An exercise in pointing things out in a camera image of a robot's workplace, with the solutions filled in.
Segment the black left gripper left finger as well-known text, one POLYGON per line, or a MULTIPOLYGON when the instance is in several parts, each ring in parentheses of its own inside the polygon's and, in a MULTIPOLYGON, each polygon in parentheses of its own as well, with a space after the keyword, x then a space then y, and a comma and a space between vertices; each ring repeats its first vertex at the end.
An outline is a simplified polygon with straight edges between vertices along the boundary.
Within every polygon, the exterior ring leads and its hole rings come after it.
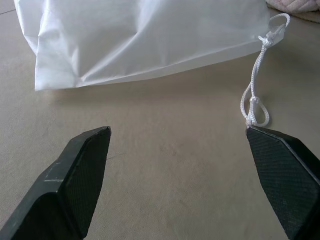
POLYGON ((72 138, 35 180, 0 230, 0 240, 84 240, 101 193, 111 128, 72 138))

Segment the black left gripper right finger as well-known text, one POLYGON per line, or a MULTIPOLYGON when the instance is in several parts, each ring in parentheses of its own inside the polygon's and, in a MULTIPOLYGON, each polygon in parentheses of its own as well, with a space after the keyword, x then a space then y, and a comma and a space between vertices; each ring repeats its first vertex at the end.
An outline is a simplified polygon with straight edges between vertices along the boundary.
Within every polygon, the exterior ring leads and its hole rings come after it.
POLYGON ((262 189, 289 240, 320 240, 320 160, 298 139, 246 130, 262 189))

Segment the pink quilted cloth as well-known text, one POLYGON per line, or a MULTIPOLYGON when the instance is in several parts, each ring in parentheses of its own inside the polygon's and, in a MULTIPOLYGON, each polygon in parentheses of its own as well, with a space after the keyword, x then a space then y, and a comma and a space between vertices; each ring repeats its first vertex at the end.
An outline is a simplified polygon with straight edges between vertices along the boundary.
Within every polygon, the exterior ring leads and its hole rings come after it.
POLYGON ((320 11, 320 0, 265 0, 276 10, 289 13, 308 13, 320 11))

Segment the white translucent drawstring bag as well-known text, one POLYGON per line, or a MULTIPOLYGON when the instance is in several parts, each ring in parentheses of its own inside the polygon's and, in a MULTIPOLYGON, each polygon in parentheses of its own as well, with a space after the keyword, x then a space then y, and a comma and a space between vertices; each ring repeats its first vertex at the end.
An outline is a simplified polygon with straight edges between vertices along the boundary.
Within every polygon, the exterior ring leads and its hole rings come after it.
POLYGON ((36 56, 34 88, 159 78, 282 40, 265 0, 14 0, 36 56))

